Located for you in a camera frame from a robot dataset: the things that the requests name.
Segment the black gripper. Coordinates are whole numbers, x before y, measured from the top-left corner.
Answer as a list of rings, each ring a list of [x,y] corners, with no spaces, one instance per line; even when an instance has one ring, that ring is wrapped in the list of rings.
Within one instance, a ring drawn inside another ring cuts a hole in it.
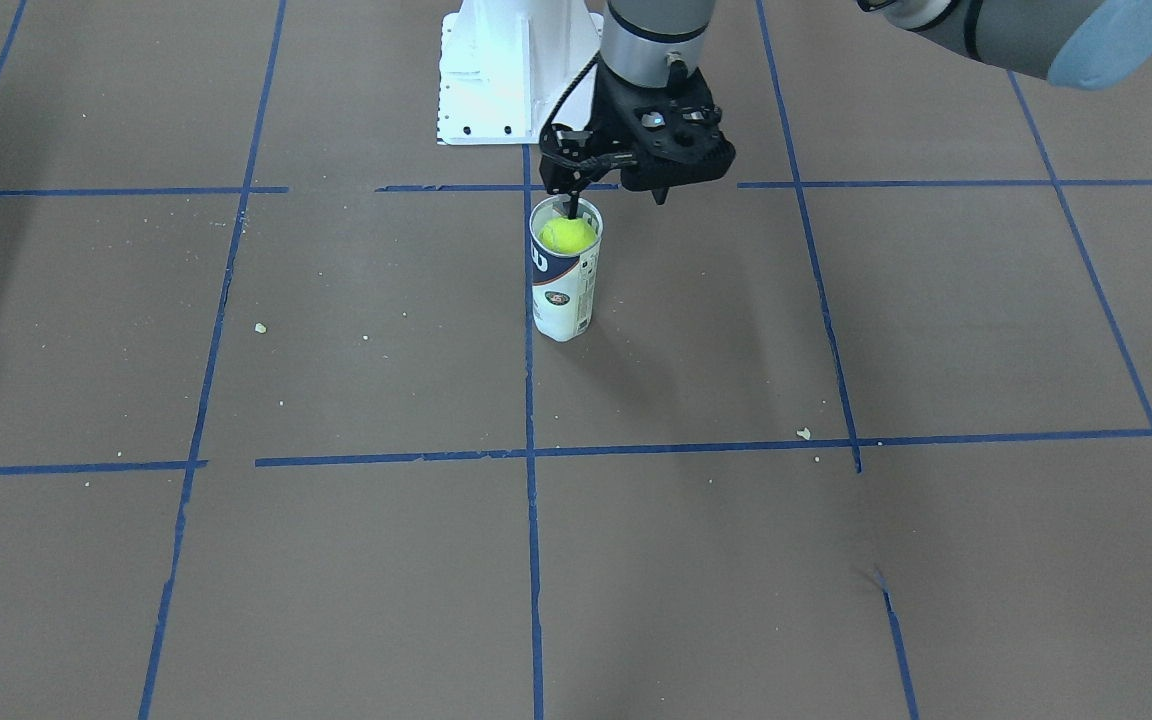
[[[541,181],[550,195],[567,196],[559,211],[576,220],[581,192],[616,168],[620,156],[632,156],[634,162],[620,168],[620,183],[628,191],[652,192],[659,209],[672,187],[717,181],[732,168],[736,147],[723,135],[722,118],[699,69],[666,88],[639,88],[598,65],[591,131],[545,128]]]

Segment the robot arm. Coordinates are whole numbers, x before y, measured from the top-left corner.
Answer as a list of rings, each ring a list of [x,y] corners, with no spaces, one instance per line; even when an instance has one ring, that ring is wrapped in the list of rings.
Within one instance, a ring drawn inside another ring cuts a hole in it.
[[[1152,58],[1152,1],[859,1],[863,14],[977,65],[1100,91]],[[737,151],[702,70],[713,1],[608,1],[581,127],[544,120],[538,147],[545,192],[559,217],[579,215],[591,184],[616,174],[631,192],[668,199],[672,188],[726,176]]]

